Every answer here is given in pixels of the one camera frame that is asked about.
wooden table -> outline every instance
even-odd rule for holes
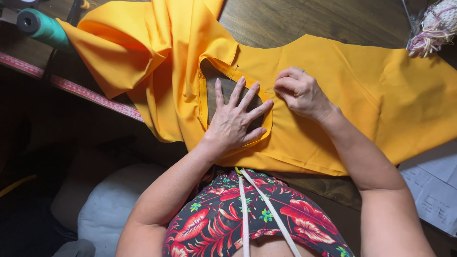
[[[100,5],[106,1],[92,2]],[[65,20],[71,4],[71,0],[49,0],[42,2],[39,10]],[[238,42],[258,48],[279,47],[304,34],[350,44],[404,48],[411,30],[399,0],[226,0],[219,22]],[[44,69],[51,51],[49,46],[22,36],[15,26],[0,26],[0,52]],[[52,73],[103,94],[79,57],[57,54]],[[214,80],[218,73],[211,67],[203,73],[208,81],[208,120],[211,120]],[[228,78],[223,79],[225,97],[229,97],[234,85]],[[125,94],[114,100],[134,108]],[[361,207],[360,195],[348,177],[279,172],[271,175],[351,208]]]

dark floor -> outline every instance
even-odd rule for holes
[[[0,158],[9,156],[0,189],[37,174],[36,180],[0,198],[1,257],[52,256],[74,239],[53,219],[49,206],[78,148],[133,135],[137,140],[128,148],[145,161],[171,166],[186,153],[183,143],[159,143],[139,121],[1,66],[0,106],[0,146],[17,142],[9,153],[0,151]],[[324,209],[353,252],[360,253],[360,212],[301,191]],[[457,249],[443,233],[427,225],[424,230],[437,256],[450,257],[450,249]]]

forearm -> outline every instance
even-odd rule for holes
[[[220,155],[219,150],[202,140],[141,194],[128,219],[141,225],[169,223]]]
[[[320,123],[359,190],[407,189],[395,166],[368,137],[346,119],[338,107]]]

floral top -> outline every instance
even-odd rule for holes
[[[246,169],[270,199],[292,239],[324,257],[353,257],[351,250],[323,210],[286,183]],[[243,214],[234,168],[214,166],[203,177],[201,190],[170,222],[163,256],[232,256],[243,246]],[[259,193],[244,179],[250,238],[281,236],[273,215]]]

yellow fabric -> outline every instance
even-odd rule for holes
[[[59,23],[108,97],[127,92],[158,139],[183,140],[189,150],[207,129],[203,59],[234,80],[259,81],[262,101],[275,103],[263,121],[267,133],[226,154],[218,161],[223,166],[347,175],[321,127],[267,91],[291,65],[316,77],[395,164],[457,137],[457,71],[438,56],[411,59],[405,49],[310,35],[284,47],[251,48],[217,22],[221,6],[221,0],[109,2],[78,28]]]

